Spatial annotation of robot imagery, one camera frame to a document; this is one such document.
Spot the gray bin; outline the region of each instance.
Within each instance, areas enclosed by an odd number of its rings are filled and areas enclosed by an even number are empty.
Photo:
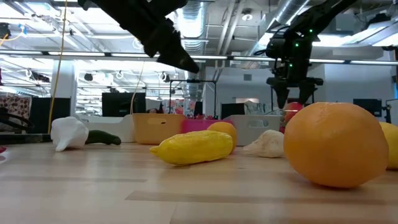
[[[238,138],[238,146],[247,146],[267,130],[279,131],[280,117],[278,115],[231,115],[224,120],[233,122]]]

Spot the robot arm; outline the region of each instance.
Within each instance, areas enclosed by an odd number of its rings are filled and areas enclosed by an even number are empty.
[[[198,73],[199,67],[181,46],[180,32],[165,16],[184,7],[187,0],[78,0],[87,10],[95,3],[110,15],[119,25],[137,37],[144,46],[144,52],[153,57],[157,52],[158,62]]]
[[[347,9],[356,0],[327,0],[313,6],[296,17],[283,35],[276,32],[267,45],[266,50],[259,51],[275,59],[272,70],[274,78],[267,83],[277,94],[278,107],[283,108],[289,95],[288,87],[300,88],[299,103],[304,104],[316,90],[316,85],[323,85],[320,78],[307,77],[310,66],[312,42],[319,41],[322,32],[337,14]],[[277,59],[282,65],[276,67]]]

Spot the plastic bin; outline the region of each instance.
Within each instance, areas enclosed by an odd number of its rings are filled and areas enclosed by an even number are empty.
[[[210,125],[220,122],[220,120],[200,120],[200,119],[186,119],[182,122],[182,133],[188,133],[191,131],[203,131],[206,130]]]
[[[139,144],[160,144],[181,132],[184,115],[180,114],[133,114],[134,133]]]
[[[247,146],[267,130],[279,131],[280,117],[278,115],[232,115],[225,120],[232,121],[238,138],[236,145]]]
[[[82,120],[85,126],[91,130],[106,131],[120,138],[123,143],[132,143],[134,139],[134,126],[132,115],[125,115],[123,118],[110,117],[77,117]]]

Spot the wooden table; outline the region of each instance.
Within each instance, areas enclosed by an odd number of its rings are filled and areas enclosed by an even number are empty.
[[[285,159],[168,165],[149,146],[9,146],[0,155],[0,222],[398,223],[398,172],[356,190],[312,185]]]

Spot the cucumber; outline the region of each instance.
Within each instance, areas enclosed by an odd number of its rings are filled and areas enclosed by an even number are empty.
[[[88,132],[88,138],[86,140],[86,144],[93,143],[103,143],[103,144],[115,144],[120,145],[122,141],[119,137],[114,136],[113,134],[107,133],[105,131],[92,130]]]

